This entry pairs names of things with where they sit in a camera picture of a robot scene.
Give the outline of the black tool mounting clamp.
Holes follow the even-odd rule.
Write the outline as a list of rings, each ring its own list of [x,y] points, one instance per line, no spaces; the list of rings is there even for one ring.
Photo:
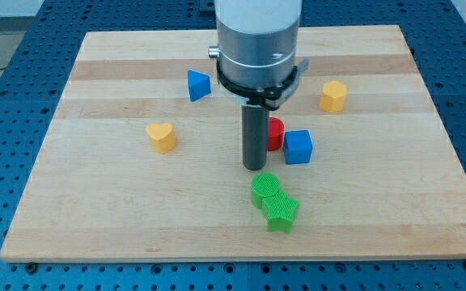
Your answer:
[[[309,63],[310,60],[305,58],[293,66],[284,81],[266,88],[248,88],[235,84],[222,73],[219,61],[216,61],[215,67],[218,83],[225,91],[226,97],[244,107],[276,111],[297,91],[301,75],[307,71]]]

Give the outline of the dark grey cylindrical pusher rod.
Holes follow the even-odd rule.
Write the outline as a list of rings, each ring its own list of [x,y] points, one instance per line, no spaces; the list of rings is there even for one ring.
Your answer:
[[[268,130],[268,110],[242,107],[243,164],[251,171],[258,171],[266,164]]]

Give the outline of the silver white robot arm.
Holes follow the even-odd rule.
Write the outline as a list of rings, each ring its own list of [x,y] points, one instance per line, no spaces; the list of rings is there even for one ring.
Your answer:
[[[218,43],[208,49],[227,97],[241,107],[242,161],[266,164],[269,114],[297,90],[308,60],[296,62],[302,0],[221,0],[214,4]]]

